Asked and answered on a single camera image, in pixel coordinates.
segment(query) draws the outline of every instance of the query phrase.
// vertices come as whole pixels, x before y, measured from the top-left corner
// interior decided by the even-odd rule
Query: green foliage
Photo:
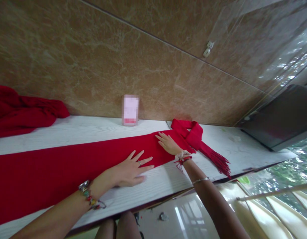
[[[266,169],[272,175],[272,178],[256,185],[252,193],[273,192],[288,186],[307,183],[307,139],[292,145],[288,149],[298,156]],[[284,194],[279,195],[278,198],[307,217],[307,213],[302,210],[294,196]]]

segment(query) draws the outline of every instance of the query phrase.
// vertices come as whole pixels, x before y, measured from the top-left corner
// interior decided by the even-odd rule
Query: finger
[[[162,146],[162,148],[164,148],[165,150],[167,149],[166,145],[163,142],[159,141],[158,143],[159,143],[159,145]]]
[[[168,136],[165,134],[165,133],[162,133],[162,137],[164,138],[164,139],[166,139],[166,140],[168,140]]]
[[[156,138],[157,138],[158,140],[162,141],[162,142],[166,142],[166,140],[165,140],[164,138],[161,138],[161,137],[159,137],[159,136],[157,136],[157,135],[156,135]]]
[[[145,180],[145,176],[135,177],[131,182],[132,186],[142,183]]]
[[[163,139],[167,139],[165,134],[159,132],[159,135],[160,135]]]
[[[147,171],[149,171],[150,169],[153,169],[153,168],[154,168],[154,165],[141,167],[141,168],[138,169],[137,173],[142,174],[142,173],[147,172]]]
[[[144,165],[148,162],[150,162],[152,160],[153,157],[150,157],[150,158],[147,158],[147,159],[143,159],[143,160],[139,160],[138,162],[140,162],[141,165]]]
[[[132,159],[132,161],[136,162],[136,161],[141,157],[141,155],[142,155],[143,153],[144,153],[144,150],[141,151],[140,153],[138,153],[138,154]]]
[[[131,154],[129,154],[127,160],[131,160],[135,152],[136,150],[132,151]]]

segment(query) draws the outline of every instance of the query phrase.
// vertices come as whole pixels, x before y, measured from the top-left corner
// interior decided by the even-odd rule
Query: folded red fabric
[[[195,152],[176,131],[164,132],[182,149]],[[60,202],[134,149],[145,150],[141,159],[153,157],[144,166],[174,160],[158,144],[156,134],[0,155],[0,224]]]
[[[202,142],[203,129],[198,122],[173,119],[171,128],[177,131],[191,147],[193,147],[195,150],[199,150],[206,157],[208,157],[217,167],[220,173],[223,173],[231,178],[231,171],[228,165],[230,162]]]
[[[59,100],[19,96],[15,90],[0,86],[0,138],[30,133],[38,127],[51,126],[56,118],[68,116]]]

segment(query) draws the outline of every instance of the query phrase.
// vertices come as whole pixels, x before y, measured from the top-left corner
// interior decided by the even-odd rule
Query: floor
[[[159,220],[164,212],[169,218]],[[168,201],[154,209],[140,212],[139,230],[145,239],[219,238],[215,226],[196,193]],[[71,237],[93,239],[98,228]]]

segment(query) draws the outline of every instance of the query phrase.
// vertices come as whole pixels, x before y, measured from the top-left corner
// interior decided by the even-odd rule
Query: red string bracelet
[[[178,168],[181,172],[183,172],[183,170],[182,170],[182,165],[183,165],[183,163],[184,163],[185,161],[189,160],[189,159],[192,159],[192,156],[191,156],[191,155],[190,155],[190,156],[187,156],[187,157],[184,157],[183,159],[179,159],[178,161],[175,161],[175,163],[178,163],[178,164],[177,164],[177,168]]]

